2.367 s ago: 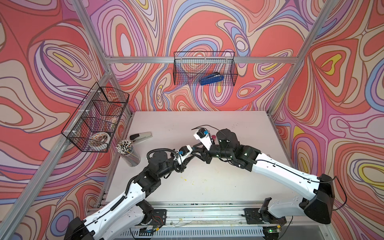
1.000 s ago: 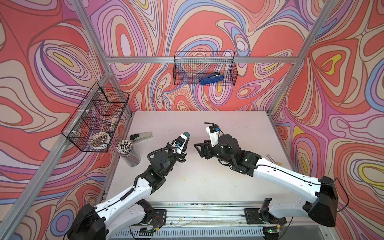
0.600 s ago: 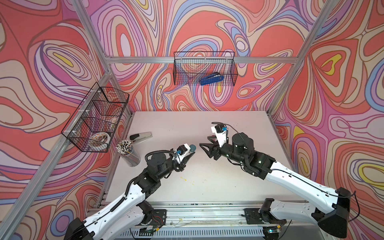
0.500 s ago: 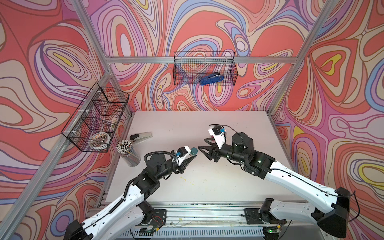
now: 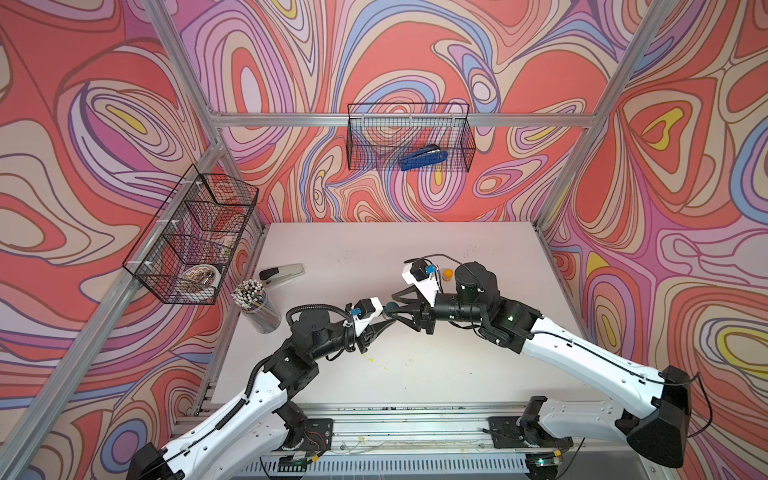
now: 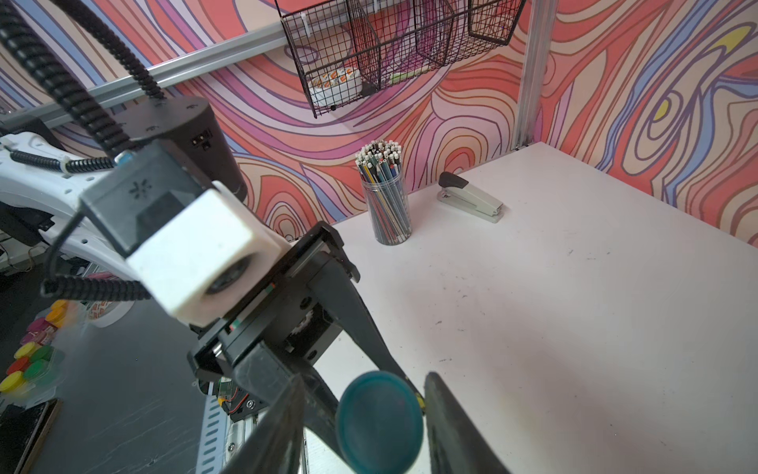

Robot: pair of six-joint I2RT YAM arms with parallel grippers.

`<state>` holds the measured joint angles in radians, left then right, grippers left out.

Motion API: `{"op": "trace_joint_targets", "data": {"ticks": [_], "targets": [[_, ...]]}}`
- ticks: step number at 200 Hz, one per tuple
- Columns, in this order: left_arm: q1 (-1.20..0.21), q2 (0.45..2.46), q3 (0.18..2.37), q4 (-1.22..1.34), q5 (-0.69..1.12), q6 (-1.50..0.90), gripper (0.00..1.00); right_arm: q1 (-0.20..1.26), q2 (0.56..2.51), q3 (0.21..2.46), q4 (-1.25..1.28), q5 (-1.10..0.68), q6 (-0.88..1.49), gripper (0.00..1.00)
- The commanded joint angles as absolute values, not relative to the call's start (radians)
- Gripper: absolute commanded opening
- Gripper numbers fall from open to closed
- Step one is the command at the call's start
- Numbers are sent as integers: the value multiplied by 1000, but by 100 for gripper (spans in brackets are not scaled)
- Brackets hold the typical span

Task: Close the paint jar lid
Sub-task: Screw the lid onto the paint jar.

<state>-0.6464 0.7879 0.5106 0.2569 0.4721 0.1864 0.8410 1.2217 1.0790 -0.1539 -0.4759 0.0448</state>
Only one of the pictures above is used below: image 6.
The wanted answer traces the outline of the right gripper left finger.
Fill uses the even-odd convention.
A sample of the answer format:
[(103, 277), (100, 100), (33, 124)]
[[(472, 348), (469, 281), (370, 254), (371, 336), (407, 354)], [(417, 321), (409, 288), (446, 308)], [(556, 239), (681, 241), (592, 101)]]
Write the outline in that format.
[(297, 473), (303, 448), (304, 409), (304, 381), (295, 375), (221, 473)]

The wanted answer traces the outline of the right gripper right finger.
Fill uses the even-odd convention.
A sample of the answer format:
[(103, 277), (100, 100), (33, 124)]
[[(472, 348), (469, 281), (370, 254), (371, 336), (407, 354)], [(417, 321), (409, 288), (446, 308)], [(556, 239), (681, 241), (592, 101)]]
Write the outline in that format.
[(438, 373), (424, 395), (432, 473), (509, 473)]

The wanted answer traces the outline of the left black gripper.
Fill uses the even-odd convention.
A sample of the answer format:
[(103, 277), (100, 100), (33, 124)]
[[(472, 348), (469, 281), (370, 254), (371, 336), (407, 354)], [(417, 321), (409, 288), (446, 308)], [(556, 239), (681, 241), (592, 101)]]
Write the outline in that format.
[(320, 304), (381, 371), (400, 377), (420, 408), (426, 408), (422, 393), (390, 353), (355, 288), (359, 279), (337, 229), (317, 223), (231, 310), (203, 328), (188, 353), (193, 375), (202, 381), (232, 375), (242, 388), (270, 405), (292, 377), (300, 376), (304, 426), (343, 460), (336, 428), (339, 401), (334, 393), (309, 363), (261, 341), (282, 343)]

